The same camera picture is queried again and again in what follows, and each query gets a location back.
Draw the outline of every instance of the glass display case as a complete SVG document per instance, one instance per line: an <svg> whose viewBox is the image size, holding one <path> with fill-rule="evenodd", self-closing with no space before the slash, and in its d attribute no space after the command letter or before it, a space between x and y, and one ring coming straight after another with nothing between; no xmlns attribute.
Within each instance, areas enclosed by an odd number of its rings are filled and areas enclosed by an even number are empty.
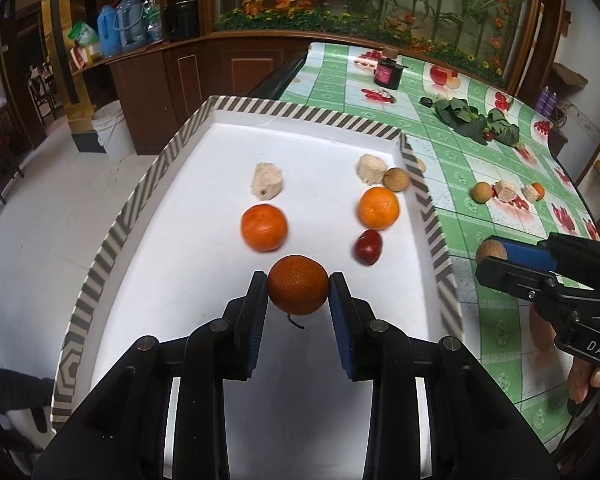
<svg viewBox="0 0 600 480"><path fill-rule="evenodd" d="M528 0L215 0L216 30L327 32L393 44L503 86Z"/></svg>

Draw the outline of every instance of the orange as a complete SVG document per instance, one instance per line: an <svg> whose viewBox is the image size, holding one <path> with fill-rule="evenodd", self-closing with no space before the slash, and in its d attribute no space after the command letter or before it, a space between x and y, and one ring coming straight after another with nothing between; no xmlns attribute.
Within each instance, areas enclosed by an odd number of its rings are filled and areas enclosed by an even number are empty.
<svg viewBox="0 0 600 480"><path fill-rule="evenodd" d="M531 187L533 189L535 189L538 192L538 198L537 200L542 200L544 198L544 187L542 187L542 184L538 184L537 182L534 182Z"/></svg>
<svg viewBox="0 0 600 480"><path fill-rule="evenodd" d="M358 218L371 229L387 229L400 215L394 193L384 187L367 189L358 204Z"/></svg>
<svg viewBox="0 0 600 480"><path fill-rule="evenodd" d="M278 260L267 280L271 303L293 316L318 310L327 300L329 277L318 262L292 254Z"/></svg>
<svg viewBox="0 0 600 480"><path fill-rule="evenodd" d="M286 218L280 209L269 204L258 204L242 214L240 234L254 251L274 251L285 241Z"/></svg>

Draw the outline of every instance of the plastic bottle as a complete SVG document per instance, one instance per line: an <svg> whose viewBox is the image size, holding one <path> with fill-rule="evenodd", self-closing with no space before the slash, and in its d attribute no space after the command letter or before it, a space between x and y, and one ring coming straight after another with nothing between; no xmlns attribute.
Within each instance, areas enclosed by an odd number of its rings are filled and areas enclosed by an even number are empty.
<svg viewBox="0 0 600 480"><path fill-rule="evenodd" d="M546 100L546 104L544 105L544 110L542 111L542 115L544 115L547 119L551 117L551 114L554 113L555 107L558 104L558 96L555 92L549 95L549 98Z"/></svg>
<svg viewBox="0 0 600 480"><path fill-rule="evenodd" d="M549 95L551 95L551 92L549 92L548 86L545 86L543 89L541 89L540 93L538 94L538 99L536 99L534 110L539 114L542 114L542 111L544 110L544 106L546 105Z"/></svg>
<svg viewBox="0 0 600 480"><path fill-rule="evenodd" d="M162 21L160 19L160 6L155 0L146 0L142 16L146 23L147 43L153 43L162 39Z"/></svg>

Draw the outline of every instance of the table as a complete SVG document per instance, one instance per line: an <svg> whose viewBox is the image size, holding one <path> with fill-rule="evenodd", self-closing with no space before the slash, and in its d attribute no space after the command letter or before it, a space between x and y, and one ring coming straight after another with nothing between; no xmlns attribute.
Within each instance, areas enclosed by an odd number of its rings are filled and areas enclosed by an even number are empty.
<svg viewBox="0 0 600 480"><path fill-rule="evenodd" d="M475 281L475 251L490 235L534 244L549 232L599 239L587 207L549 152L547 137L534 127L546 119L530 107L513 100L506 112L507 119L520 127L524 150L495 141L482 146L449 129L420 99L466 99L486 114L500 97L496 89L461 74L451 74L459 79L455 89L438 85L431 78L433 65L398 56L398 63L405 66L400 86L387 91L373 83L369 52L363 47L312 43L304 66L280 99L332 108L405 131L408 143L427 167L426 184L458 286L465 344L552 449L570 418L564 381L571 357L555 347L539 351L534 346L529 302ZM371 100L369 95L383 99ZM479 205L470 198L468 192L476 182L493 184L500 179L518 189L539 182L546 190L544 200L530 204L527 212L497 200ZM558 279L580 286L567 278Z"/></svg>

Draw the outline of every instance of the white bucket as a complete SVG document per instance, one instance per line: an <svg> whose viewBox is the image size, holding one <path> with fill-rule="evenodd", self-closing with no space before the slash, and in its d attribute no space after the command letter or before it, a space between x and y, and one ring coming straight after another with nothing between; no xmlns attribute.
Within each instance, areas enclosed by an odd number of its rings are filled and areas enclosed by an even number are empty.
<svg viewBox="0 0 600 480"><path fill-rule="evenodd" d="M127 155L136 154L120 101L103 106L94 113L91 123L98 133L98 142L111 158L122 160Z"/></svg>

